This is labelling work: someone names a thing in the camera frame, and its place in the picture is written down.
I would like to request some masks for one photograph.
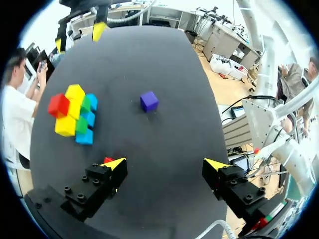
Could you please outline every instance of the green cube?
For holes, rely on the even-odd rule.
[[[91,110],[91,101],[85,96],[81,105],[81,113],[88,113]]]
[[[82,116],[76,122],[75,132],[80,134],[86,134],[86,129],[88,128],[88,122]]]

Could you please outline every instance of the red cube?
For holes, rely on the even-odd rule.
[[[65,97],[64,94],[57,94],[56,96],[51,97],[48,113],[57,119],[67,116],[69,105],[70,101]]]

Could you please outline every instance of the person sitting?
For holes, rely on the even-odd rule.
[[[310,84],[318,76],[318,69],[319,61],[316,58],[311,57],[308,65],[308,73],[306,74],[306,78]],[[297,96],[302,90],[304,90],[307,87],[307,83],[303,82],[303,69],[297,63],[290,64],[288,67],[284,67],[282,65],[281,72],[283,77],[280,77],[277,82],[277,99],[282,99],[285,103],[287,103]],[[311,99],[294,112],[296,117],[301,116],[304,119],[303,131],[305,137],[308,136],[309,121],[313,107],[314,100]],[[288,118],[283,121],[282,126],[286,132],[291,132],[293,129],[292,117],[288,116]]]
[[[24,95],[17,90],[25,73],[26,52],[23,48],[15,50],[8,60],[3,74],[5,86],[2,93],[2,117],[4,130],[16,150],[30,160],[31,133],[38,104],[46,86],[47,64],[37,68],[36,79]],[[40,89],[34,95],[37,83]]]

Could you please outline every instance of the blue cube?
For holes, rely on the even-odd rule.
[[[91,111],[88,113],[82,113],[81,116],[86,119],[88,126],[92,127],[94,126],[95,121],[95,114],[93,114]]]
[[[96,111],[98,108],[98,99],[95,97],[94,94],[87,94],[86,97],[90,99],[91,110]]]
[[[76,134],[75,142],[79,144],[88,144],[88,145],[93,144],[93,131],[91,131],[90,129],[86,129],[85,134],[80,134],[80,133]]]
[[[141,106],[145,112],[156,110],[159,100],[152,91],[141,95]]]

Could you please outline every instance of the block cluster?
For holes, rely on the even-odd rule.
[[[69,85],[63,93],[51,97],[48,112],[56,118],[54,131],[64,137],[75,136],[79,144],[93,144],[94,112],[98,100],[85,94],[80,85]]]

